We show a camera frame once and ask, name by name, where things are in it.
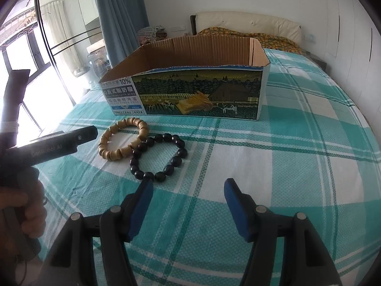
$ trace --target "open box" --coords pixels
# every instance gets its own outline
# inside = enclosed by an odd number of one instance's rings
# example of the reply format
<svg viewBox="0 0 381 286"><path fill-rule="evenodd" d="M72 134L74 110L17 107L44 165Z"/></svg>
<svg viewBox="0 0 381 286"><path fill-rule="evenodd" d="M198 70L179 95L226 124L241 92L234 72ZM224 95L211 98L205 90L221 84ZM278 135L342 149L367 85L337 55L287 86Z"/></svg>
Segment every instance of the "open box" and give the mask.
<svg viewBox="0 0 381 286"><path fill-rule="evenodd" d="M100 87L115 115L258 119L270 61L254 38L183 36L139 47Z"/></svg>

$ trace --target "black beaded bracelet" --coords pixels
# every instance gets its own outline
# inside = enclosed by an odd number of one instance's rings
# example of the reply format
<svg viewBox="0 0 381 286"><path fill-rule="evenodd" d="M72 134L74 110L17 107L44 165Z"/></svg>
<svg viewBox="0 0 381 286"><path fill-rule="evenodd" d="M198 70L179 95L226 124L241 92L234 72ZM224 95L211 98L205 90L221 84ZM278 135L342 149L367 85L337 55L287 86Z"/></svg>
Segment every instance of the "black beaded bracelet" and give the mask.
<svg viewBox="0 0 381 286"><path fill-rule="evenodd" d="M174 143L179 148L176 152L176 155L171 159L171 164L168 164L164 167L163 171L157 172L153 174L152 172L144 173L139 169L139 159L142 156L142 153L146 152L148 147L152 147L155 142ZM179 167L182 164L182 158L185 158L188 155L188 151L185 149L185 142L180 139L177 134L157 134L154 137L149 137L145 142L142 142L134 149L132 152L132 158L130 160L131 173L135 176L135 178L142 180L143 178L150 178L156 180L157 182L165 181L167 176L170 176L174 173L175 168Z"/></svg>

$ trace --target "beaded bracelet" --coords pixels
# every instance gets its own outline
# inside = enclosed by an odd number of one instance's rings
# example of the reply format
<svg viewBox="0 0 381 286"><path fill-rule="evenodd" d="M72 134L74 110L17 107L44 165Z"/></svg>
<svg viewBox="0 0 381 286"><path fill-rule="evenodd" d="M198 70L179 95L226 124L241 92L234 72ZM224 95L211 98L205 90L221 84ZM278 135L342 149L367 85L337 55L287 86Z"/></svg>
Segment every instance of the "beaded bracelet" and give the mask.
<svg viewBox="0 0 381 286"><path fill-rule="evenodd" d="M138 138L128 144L126 147L122 147L116 149L115 151L107 151L107 143L113 134L119 132L120 129L126 128L127 126L137 126L139 128ZM119 160L122 158L127 158L132 154L132 151L138 147L142 141L146 140L148 137L148 125L146 122L141 120L140 118L127 118L118 121L116 124L107 128L102 137L100 138L100 142L98 145L99 155L102 156L103 159L107 160Z"/></svg>
<svg viewBox="0 0 381 286"><path fill-rule="evenodd" d="M148 147L152 147L155 142L172 142L175 143L179 150L176 152L176 155L171 159L171 164L165 166L163 171L157 172L155 175L152 172L144 173L139 169L139 158L142 156L142 153L147 151ZM157 134L153 138L149 137L145 142L142 142L134 149L132 152L132 158L130 160L131 173L137 179L149 178L156 180L158 182L163 182L166 179L166 176L170 176L175 171L175 168L179 167L182 164L182 158L185 158L188 155L188 151L185 149L185 142L180 139L180 137L175 134L165 133L163 135Z"/></svg>

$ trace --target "blue gripper pad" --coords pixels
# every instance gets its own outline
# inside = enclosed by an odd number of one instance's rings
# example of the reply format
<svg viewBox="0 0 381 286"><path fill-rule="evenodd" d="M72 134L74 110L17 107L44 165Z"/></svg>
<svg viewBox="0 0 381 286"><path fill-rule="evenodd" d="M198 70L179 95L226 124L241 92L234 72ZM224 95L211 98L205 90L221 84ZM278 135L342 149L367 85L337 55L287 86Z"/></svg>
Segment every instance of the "blue gripper pad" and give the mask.
<svg viewBox="0 0 381 286"><path fill-rule="evenodd" d="M151 202L153 193L154 193L154 185L152 181L150 180L147 183L146 187L144 188L143 192L141 193L141 196L131 213L130 229L128 231L128 236L130 240L132 240L134 236L138 235L140 228L142 227L143 220L144 220L145 214L147 213L148 206Z"/></svg>
<svg viewBox="0 0 381 286"><path fill-rule="evenodd" d="M246 242L250 241L248 208L245 207L243 194L234 179L227 179L224 183L224 195L230 213L236 224L238 233Z"/></svg>

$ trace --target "wall outlet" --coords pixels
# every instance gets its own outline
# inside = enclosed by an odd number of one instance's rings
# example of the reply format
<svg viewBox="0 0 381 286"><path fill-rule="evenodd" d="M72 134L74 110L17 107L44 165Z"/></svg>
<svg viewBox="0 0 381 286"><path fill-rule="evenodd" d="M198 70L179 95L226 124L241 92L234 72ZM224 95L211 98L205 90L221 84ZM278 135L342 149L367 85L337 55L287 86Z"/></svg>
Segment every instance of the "wall outlet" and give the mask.
<svg viewBox="0 0 381 286"><path fill-rule="evenodd" d="M187 29L187 28L186 28L185 25L169 27L169 31L170 31L170 32L183 31L183 30L186 30L186 29Z"/></svg>
<svg viewBox="0 0 381 286"><path fill-rule="evenodd" d="M315 36L313 34L304 35L303 39L307 42L316 43Z"/></svg>

